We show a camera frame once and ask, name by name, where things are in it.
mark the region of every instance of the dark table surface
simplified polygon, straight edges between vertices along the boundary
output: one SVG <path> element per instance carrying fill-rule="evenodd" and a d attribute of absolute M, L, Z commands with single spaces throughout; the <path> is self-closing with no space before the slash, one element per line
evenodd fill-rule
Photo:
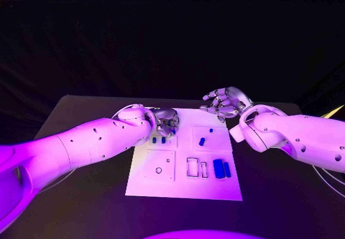
<path fill-rule="evenodd" d="M 86 121 L 109 118 L 134 103 L 190 109 L 205 105 L 196 100 L 65 96 L 36 139 Z M 294 104 L 262 104 L 288 115 L 301 113 Z M 238 117 L 226 119 L 228 128 L 236 123 Z M 125 196 L 131 147 L 111 159 L 78 168 L 40 193 L 0 237 L 140 239 L 163 232 L 203 229 L 268 239 L 345 238 L 345 199 L 326 186 L 311 166 L 278 149 L 258 153 L 245 141 L 236 143 L 231 138 L 231 143 L 242 202 Z"/>

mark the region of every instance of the screw hole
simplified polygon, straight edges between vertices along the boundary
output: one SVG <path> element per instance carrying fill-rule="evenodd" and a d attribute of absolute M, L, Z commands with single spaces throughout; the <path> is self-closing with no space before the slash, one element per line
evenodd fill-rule
<path fill-rule="evenodd" d="M 337 154 L 336 157 L 335 157 L 335 159 L 336 159 L 336 162 L 339 162 L 340 159 L 342 159 L 342 156 Z"/>

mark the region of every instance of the robotic arm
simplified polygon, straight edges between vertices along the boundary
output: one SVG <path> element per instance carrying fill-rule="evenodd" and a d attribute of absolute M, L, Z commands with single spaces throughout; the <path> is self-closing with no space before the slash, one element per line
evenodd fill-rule
<path fill-rule="evenodd" d="M 0 233 L 10 226 L 42 188 L 65 173 L 143 144 L 157 128 L 177 131 L 177 113 L 134 104 L 111 119 L 101 118 L 39 140 L 0 146 Z"/>
<path fill-rule="evenodd" d="M 212 91 L 215 97 L 200 110 L 216 114 L 221 122 L 239 115 L 229 130 L 236 142 L 245 140 L 258 152 L 281 149 L 296 160 L 336 172 L 345 172 L 345 122 L 319 117 L 287 116 L 277 108 L 254 105 L 245 94 L 228 87 Z"/>

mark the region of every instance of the white cable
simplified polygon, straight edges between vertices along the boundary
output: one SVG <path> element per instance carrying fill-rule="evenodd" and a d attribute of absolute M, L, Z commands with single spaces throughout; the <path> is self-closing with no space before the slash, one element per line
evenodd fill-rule
<path fill-rule="evenodd" d="M 316 170 L 316 168 L 314 168 L 314 171 L 316 171 L 319 177 L 322 178 L 323 182 L 330 186 L 330 188 L 336 191 L 336 193 L 337 193 L 340 196 L 345 197 L 345 195 L 343 195 L 343 194 L 332 187 L 332 185 L 327 183 L 327 181 L 324 180 L 324 178 L 323 178 L 323 176 L 320 175 L 320 173 L 319 173 L 319 171 Z"/>
<path fill-rule="evenodd" d="M 50 189 L 53 186 L 56 186 L 65 179 L 66 179 L 66 177 L 72 174 L 72 172 L 49 187 L 49 188 L 46 188 L 44 190 L 42 190 L 42 191 L 39 191 L 39 193 L 42 193 L 43 191 L 46 191 L 47 189 Z"/>
<path fill-rule="evenodd" d="M 114 119 L 114 117 L 117 116 L 117 114 L 119 113 L 119 111 L 122 111 L 125 108 L 132 107 L 132 106 L 137 106 L 137 105 L 138 105 L 138 104 L 131 104 L 131 105 L 128 105 L 128 106 L 124 106 L 124 107 L 115 112 L 115 114 L 112 115 L 111 119 Z"/>
<path fill-rule="evenodd" d="M 327 171 L 326 169 L 322 169 L 322 170 L 326 172 L 326 174 L 327 174 L 340 184 L 345 185 L 345 182 L 343 182 L 342 180 L 339 180 L 339 179 L 329 173 L 329 171 Z"/>

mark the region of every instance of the black curtain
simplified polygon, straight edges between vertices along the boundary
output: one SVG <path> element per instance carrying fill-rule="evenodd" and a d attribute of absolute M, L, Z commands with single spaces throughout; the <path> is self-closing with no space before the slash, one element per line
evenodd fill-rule
<path fill-rule="evenodd" d="M 343 12 L 329 1 L 3 2 L 0 143 L 34 137 L 66 94 L 187 100 L 235 86 L 320 116 L 345 103 Z"/>

